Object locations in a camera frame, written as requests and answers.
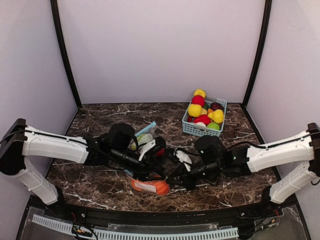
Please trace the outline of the green pear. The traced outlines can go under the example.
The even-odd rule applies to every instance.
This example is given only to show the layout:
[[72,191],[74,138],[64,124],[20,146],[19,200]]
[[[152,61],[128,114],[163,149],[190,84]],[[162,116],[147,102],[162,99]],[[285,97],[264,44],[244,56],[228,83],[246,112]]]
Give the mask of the green pear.
[[[138,142],[139,147],[142,144],[146,144],[149,141],[154,139],[154,137],[151,133],[142,133],[141,135],[137,136],[136,138],[137,138],[137,142]],[[136,150],[137,149],[136,143],[133,141],[129,148],[132,150]]]

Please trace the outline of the black front table rail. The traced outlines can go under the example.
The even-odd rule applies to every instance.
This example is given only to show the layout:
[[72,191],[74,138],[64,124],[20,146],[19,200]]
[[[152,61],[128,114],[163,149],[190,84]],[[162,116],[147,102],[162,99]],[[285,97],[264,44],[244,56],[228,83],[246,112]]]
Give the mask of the black front table rail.
[[48,216],[74,221],[90,227],[107,227],[111,224],[147,227],[218,224],[220,227],[239,227],[241,234],[250,235],[278,226],[283,222],[281,209],[264,208],[259,203],[210,210],[143,212],[107,210],[65,202],[57,203],[56,206],[47,206],[38,197],[32,197],[31,200],[38,204]]

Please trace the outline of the black right frame post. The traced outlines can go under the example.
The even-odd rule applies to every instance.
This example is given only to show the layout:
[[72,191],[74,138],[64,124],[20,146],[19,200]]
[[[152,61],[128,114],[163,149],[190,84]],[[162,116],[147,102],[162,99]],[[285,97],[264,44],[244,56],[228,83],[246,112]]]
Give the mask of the black right frame post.
[[271,10],[272,10],[272,2],[273,2],[272,0],[264,1],[263,16],[262,16],[262,22],[261,22],[261,28],[260,28],[256,53],[255,53],[254,61],[252,64],[252,69],[249,76],[246,91],[242,100],[242,106],[245,109],[248,107],[250,97],[252,95],[256,78],[258,75],[258,71],[259,71],[259,67],[260,67],[260,63],[261,63],[261,59],[264,51],[264,46],[267,38],[267,33],[268,33],[269,21],[270,21]]

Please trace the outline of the red tomato with stem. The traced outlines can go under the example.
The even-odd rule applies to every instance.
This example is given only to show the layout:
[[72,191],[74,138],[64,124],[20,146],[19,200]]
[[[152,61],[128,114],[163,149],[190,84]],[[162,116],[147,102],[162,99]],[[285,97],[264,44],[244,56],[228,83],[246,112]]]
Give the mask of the red tomato with stem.
[[162,148],[162,149],[160,149],[156,154],[155,154],[155,157],[156,158],[160,158],[160,157],[162,157],[164,154],[165,154],[165,148]]

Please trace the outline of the yellow apple front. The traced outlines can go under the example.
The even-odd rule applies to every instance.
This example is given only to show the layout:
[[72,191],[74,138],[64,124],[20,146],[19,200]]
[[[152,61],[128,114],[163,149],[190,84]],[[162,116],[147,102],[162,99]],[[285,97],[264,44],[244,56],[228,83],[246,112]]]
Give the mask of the yellow apple front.
[[201,115],[202,109],[201,105],[192,103],[189,105],[187,112],[190,117],[197,118]]

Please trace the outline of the red apple back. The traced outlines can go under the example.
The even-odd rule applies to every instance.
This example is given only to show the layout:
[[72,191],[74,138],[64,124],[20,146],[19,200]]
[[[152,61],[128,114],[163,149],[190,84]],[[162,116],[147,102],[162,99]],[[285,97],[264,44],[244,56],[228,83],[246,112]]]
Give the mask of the red apple back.
[[195,95],[192,98],[191,103],[194,105],[200,105],[201,107],[203,107],[205,105],[205,98],[201,95]]

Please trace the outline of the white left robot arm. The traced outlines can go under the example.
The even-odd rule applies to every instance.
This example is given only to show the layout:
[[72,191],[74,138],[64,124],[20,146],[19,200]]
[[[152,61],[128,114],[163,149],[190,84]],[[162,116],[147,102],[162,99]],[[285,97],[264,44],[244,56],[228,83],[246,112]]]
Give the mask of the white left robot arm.
[[86,166],[115,163],[147,177],[164,162],[166,142],[154,137],[139,143],[135,130],[116,123],[98,137],[72,137],[38,130],[17,119],[0,141],[0,172],[18,179],[47,206],[64,201],[63,193],[32,165],[29,156],[61,159]]

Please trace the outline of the clear zip bag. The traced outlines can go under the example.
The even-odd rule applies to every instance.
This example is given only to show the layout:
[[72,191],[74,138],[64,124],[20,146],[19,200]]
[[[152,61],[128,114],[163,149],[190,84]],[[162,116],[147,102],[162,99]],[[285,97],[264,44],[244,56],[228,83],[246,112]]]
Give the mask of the clear zip bag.
[[137,145],[134,140],[129,144],[129,149],[138,154],[138,161],[142,162],[143,158],[147,155],[156,155],[166,147],[165,140],[156,136],[157,123],[153,121],[148,126],[135,134]]
[[170,187],[165,180],[152,180],[152,181],[139,181],[133,179],[133,173],[125,170],[124,171],[130,185],[133,189],[139,192],[148,192],[157,195],[167,195],[170,193]]

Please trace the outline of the white garlic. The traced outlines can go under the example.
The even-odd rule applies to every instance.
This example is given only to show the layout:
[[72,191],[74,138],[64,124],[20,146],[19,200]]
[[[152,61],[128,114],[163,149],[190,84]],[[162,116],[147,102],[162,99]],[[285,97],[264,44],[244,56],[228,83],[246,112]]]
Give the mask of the white garlic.
[[197,122],[196,125],[198,125],[200,127],[204,127],[204,128],[207,127],[207,125],[205,123],[203,123],[203,122]]

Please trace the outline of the yellow fruit back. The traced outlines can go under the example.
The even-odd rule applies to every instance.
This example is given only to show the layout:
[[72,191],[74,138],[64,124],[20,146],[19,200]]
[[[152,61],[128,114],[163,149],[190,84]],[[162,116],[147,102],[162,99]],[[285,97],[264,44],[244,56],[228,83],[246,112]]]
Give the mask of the yellow fruit back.
[[194,91],[193,95],[194,96],[202,96],[203,98],[205,98],[206,97],[206,92],[203,89],[198,88],[198,89],[196,89]]

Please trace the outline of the black frame post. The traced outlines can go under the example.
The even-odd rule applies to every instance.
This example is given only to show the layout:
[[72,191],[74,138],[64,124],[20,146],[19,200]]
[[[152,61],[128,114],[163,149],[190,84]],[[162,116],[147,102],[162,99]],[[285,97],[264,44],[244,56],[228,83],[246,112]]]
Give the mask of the black frame post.
[[272,10],[272,2],[273,2],[272,0],[264,1],[263,16],[262,16],[262,22],[261,22],[261,28],[260,28],[256,53],[255,53],[254,61],[252,64],[252,69],[249,76],[246,91],[242,100],[242,106],[245,109],[248,107],[250,97],[252,95],[256,78],[258,75],[258,71],[259,71],[259,67],[260,67],[260,63],[261,63],[261,59],[264,51],[264,46],[267,38],[267,33],[268,33],[269,21],[270,21],[271,10]]
[[62,28],[62,22],[60,18],[60,12],[59,12],[59,6],[58,6],[58,1],[57,0],[50,0],[50,7],[51,7],[51,13],[52,13],[52,19],[53,19],[53,24],[54,24],[54,29],[55,29],[55,34],[57,38],[57,43],[63,63],[63,67],[65,70],[65,74],[67,77],[68,85],[70,87],[73,100],[76,104],[77,109],[80,109],[82,107],[82,101],[80,98],[80,94],[78,92],[76,82],[74,79],[74,75],[72,72],[68,52],[67,52],[67,47],[65,43],[65,38],[63,34],[63,28]]

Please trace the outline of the dark maroon fruit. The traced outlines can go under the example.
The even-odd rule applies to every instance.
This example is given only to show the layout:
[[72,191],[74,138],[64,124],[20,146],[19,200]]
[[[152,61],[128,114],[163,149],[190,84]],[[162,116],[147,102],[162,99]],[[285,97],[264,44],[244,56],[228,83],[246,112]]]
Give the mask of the dark maroon fruit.
[[210,105],[210,109],[213,111],[216,111],[216,110],[224,111],[224,107],[219,102],[212,102]]

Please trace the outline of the black left frame post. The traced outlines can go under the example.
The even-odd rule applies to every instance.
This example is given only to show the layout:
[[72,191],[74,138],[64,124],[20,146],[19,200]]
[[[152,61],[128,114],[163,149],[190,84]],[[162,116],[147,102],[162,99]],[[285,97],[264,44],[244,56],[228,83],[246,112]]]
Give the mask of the black left frame post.
[[50,7],[51,7],[51,13],[52,13],[52,19],[53,19],[53,24],[54,24],[54,29],[55,29],[55,34],[57,38],[57,43],[63,63],[63,67],[65,70],[65,74],[67,77],[68,85],[70,87],[73,100],[76,104],[77,109],[80,109],[82,107],[82,101],[80,98],[80,94],[78,92],[76,82],[74,79],[74,75],[72,72],[68,52],[67,52],[67,47],[65,43],[65,38],[63,34],[63,28],[62,28],[62,22],[60,18],[60,12],[59,12],[59,6],[58,6],[58,1],[57,0],[50,0]]

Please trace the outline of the orange pumpkin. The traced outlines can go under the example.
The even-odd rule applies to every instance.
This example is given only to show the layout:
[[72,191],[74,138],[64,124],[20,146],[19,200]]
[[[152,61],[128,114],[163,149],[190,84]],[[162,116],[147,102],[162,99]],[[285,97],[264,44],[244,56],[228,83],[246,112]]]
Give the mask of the orange pumpkin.
[[170,192],[170,187],[164,180],[155,181],[153,185],[158,195],[167,195]]

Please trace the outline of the red pepper in basket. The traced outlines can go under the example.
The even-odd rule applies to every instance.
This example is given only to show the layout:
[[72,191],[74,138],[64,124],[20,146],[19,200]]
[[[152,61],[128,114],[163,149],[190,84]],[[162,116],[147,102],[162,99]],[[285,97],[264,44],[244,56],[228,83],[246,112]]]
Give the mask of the red pepper in basket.
[[200,116],[194,118],[193,123],[196,124],[198,122],[203,122],[206,125],[208,125],[209,123],[211,123],[211,119],[207,115],[203,114],[203,115],[200,115]]

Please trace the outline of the yellow lemon right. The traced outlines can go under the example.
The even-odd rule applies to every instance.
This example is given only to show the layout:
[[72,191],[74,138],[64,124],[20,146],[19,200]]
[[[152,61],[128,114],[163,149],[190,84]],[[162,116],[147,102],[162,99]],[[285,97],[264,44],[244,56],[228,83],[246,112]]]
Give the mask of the yellow lemon right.
[[207,116],[217,124],[221,124],[225,119],[224,112],[221,109],[211,111],[207,114]]

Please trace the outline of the light blue plastic basket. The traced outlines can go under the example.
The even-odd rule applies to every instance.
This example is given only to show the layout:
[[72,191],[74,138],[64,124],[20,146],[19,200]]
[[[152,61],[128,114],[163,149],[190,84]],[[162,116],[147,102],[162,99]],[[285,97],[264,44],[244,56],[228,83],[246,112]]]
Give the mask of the light blue plastic basket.
[[195,95],[182,118],[182,131],[198,137],[219,137],[224,129],[226,111],[226,100]]

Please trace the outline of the green lime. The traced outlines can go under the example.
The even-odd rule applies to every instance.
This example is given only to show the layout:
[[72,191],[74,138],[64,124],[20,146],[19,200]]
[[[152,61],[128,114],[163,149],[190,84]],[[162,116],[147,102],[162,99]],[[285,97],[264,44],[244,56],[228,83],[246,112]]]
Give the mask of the green lime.
[[209,123],[206,127],[209,128],[209,129],[217,130],[217,131],[219,131],[221,129],[220,125],[218,123],[215,123],[215,122]]

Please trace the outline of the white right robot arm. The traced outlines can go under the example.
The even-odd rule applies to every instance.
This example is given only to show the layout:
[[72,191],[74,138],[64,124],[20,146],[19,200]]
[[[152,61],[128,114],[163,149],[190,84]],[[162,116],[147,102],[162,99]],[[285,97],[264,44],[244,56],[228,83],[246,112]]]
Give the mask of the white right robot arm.
[[194,144],[201,160],[192,163],[188,154],[176,150],[169,155],[178,167],[166,179],[169,185],[194,190],[197,181],[220,175],[228,178],[248,176],[261,170],[298,162],[298,166],[280,181],[266,187],[262,203],[279,205],[305,185],[320,177],[320,127],[310,123],[307,130],[297,135],[257,145],[239,142],[225,147],[217,136],[204,135]]

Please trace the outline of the orange fruit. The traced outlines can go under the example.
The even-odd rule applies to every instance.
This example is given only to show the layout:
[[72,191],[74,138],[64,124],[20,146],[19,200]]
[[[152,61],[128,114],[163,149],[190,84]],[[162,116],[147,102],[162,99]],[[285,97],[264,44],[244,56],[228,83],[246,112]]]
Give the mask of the orange fruit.
[[142,182],[140,182],[138,180],[131,179],[130,180],[130,184],[137,191],[140,191],[140,192],[148,191],[149,192],[148,185],[145,184],[145,183],[142,183]]

